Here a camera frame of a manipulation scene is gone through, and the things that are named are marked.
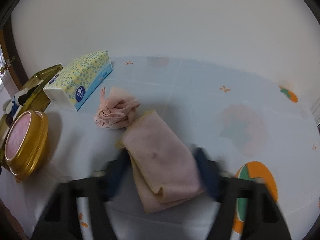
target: tissue package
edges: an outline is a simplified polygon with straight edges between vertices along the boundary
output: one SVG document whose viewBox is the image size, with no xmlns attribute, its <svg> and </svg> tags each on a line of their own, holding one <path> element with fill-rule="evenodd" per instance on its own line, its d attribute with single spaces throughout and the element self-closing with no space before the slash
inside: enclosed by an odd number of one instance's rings
<svg viewBox="0 0 320 240">
<path fill-rule="evenodd" d="M 83 55 L 60 70 L 43 90 L 61 108 L 78 111 L 112 70 L 107 51 Z"/>
</svg>

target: folded pink towel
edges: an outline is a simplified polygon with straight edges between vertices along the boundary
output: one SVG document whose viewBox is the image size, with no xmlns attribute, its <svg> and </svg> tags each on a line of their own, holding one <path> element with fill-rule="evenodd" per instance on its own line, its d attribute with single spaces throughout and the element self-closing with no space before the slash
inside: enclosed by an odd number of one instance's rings
<svg viewBox="0 0 320 240">
<path fill-rule="evenodd" d="M 129 126 L 137 113 L 140 103 L 121 88 L 112 87 L 107 100 L 104 99 L 106 89 L 100 95 L 100 105 L 94 116 L 95 123 L 103 128 L 118 129 Z"/>
<path fill-rule="evenodd" d="M 131 125 L 122 143 L 130 154 L 146 213 L 177 205 L 203 191 L 191 152 L 156 111 Z"/>
</svg>

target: small orange flower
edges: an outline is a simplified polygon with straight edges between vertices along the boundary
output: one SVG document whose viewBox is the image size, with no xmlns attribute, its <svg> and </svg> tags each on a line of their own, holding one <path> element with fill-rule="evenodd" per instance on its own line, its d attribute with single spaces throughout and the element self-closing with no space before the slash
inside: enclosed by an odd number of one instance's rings
<svg viewBox="0 0 320 240">
<path fill-rule="evenodd" d="M 220 87 L 220 90 L 223 90 L 225 93 L 229 92 L 231 89 L 226 88 L 226 86 Z"/>
<path fill-rule="evenodd" d="M 82 213 L 80 213 L 80 214 L 79 214 L 79 221 L 80 221 L 80 224 L 81 224 L 81 226 L 83 226 L 83 227 L 87 228 L 87 227 L 88 227 L 88 225 L 87 225 L 86 223 L 84 223 L 84 222 L 82 222 L 82 221 L 81 221 L 81 220 L 82 220 L 82 218 L 83 218 L 83 214 L 82 214 Z"/>
</svg>

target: blue oval logo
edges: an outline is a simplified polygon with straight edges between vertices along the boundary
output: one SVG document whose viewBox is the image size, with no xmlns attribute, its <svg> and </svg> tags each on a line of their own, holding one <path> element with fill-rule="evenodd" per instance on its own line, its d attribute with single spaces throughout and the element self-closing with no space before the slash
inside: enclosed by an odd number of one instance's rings
<svg viewBox="0 0 320 240">
<path fill-rule="evenodd" d="M 76 92 L 76 100 L 80 102 L 85 94 L 85 89 L 83 86 L 78 87 Z"/>
<path fill-rule="evenodd" d="M 58 76 L 59 76 L 59 74 L 56 74 L 56 75 L 49 81 L 49 84 L 52 84 L 52 83 L 57 79 Z"/>
</svg>

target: tabletop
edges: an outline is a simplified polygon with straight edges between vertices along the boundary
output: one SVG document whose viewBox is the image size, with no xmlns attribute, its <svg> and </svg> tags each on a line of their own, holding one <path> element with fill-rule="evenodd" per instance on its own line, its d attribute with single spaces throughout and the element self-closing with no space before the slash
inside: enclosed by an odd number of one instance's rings
<svg viewBox="0 0 320 240">
<path fill-rule="evenodd" d="M 241 177 L 266 167 L 292 239 L 305 236 L 319 215 L 320 195 L 320 137 L 307 104 L 291 101 L 291 92 L 269 80 L 207 62 L 166 57 L 115 57 L 111 62 L 113 72 L 78 112 L 54 103 L 45 111 L 51 159 L 18 189 L 29 234 L 61 178 L 86 178 L 116 158 L 115 143 L 125 129 L 100 128 L 93 116 L 101 88 L 107 94 L 117 86 L 140 101 L 137 117 L 155 109 L 187 147 L 205 148 L 226 171 Z M 92 239 L 86 199 L 77 201 L 84 239 Z M 106 204 L 116 235 L 125 240 L 205 239 L 218 207 L 203 193 L 146 215 L 131 170 Z M 241 212 L 239 207 L 240 227 Z M 232 239 L 238 239 L 234 229 Z"/>
</svg>

